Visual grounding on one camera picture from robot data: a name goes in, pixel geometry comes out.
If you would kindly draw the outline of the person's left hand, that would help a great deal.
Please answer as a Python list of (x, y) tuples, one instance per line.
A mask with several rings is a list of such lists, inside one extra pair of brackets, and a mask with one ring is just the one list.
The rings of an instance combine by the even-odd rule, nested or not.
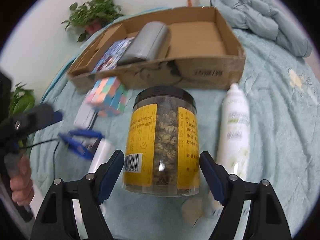
[(18, 163), (19, 173), (10, 180), (11, 198), (18, 206), (26, 206), (34, 197), (29, 159), (23, 155)]

